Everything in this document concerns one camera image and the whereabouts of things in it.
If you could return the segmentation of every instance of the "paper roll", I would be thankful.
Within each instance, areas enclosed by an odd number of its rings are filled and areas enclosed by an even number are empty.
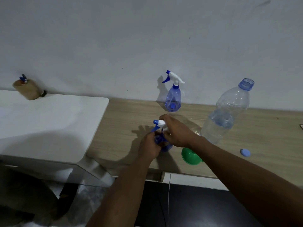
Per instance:
[[[13,87],[28,100],[37,99],[43,93],[36,83],[29,79],[27,79],[25,84],[22,84],[21,80],[17,80],[13,83]]]

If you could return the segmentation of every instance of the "funnel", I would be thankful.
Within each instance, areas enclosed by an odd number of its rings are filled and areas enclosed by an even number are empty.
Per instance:
[[[203,162],[203,160],[195,152],[186,147],[182,149],[181,155],[184,162],[189,165],[198,165],[200,162]]]

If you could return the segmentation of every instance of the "right hand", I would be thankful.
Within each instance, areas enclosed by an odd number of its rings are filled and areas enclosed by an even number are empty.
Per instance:
[[[189,147],[192,140],[197,136],[184,123],[167,114],[160,116],[159,119],[164,120],[169,128],[169,132],[163,131],[163,135],[174,146]]]

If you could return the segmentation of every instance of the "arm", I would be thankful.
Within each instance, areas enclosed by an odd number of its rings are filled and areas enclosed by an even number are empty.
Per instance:
[[[154,143],[154,133],[141,141],[138,157],[115,180],[87,227],[133,227],[143,194],[150,163],[161,150]]]
[[[237,157],[163,115],[173,145],[193,150],[245,208],[266,226],[303,226],[303,190],[274,173]]]

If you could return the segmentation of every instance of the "spray nozzle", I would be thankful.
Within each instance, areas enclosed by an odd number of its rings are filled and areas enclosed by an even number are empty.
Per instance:
[[[165,121],[164,120],[154,120],[154,124],[155,124],[155,127],[151,130],[152,132],[155,132],[156,130],[162,128],[162,130],[164,131],[168,131],[168,127],[166,126],[165,124]]]
[[[169,71],[169,70],[167,70],[166,73],[167,73],[167,78],[166,78],[162,83],[166,83],[166,82],[170,81],[170,79],[172,79],[172,80],[174,81],[174,85],[175,85],[175,86],[178,86],[179,83],[182,83],[182,84],[185,83],[185,82],[184,82],[183,80],[181,80],[181,78],[180,78],[179,76],[177,76],[175,73],[173,73],[173,72],[171,72],[171,71]]]

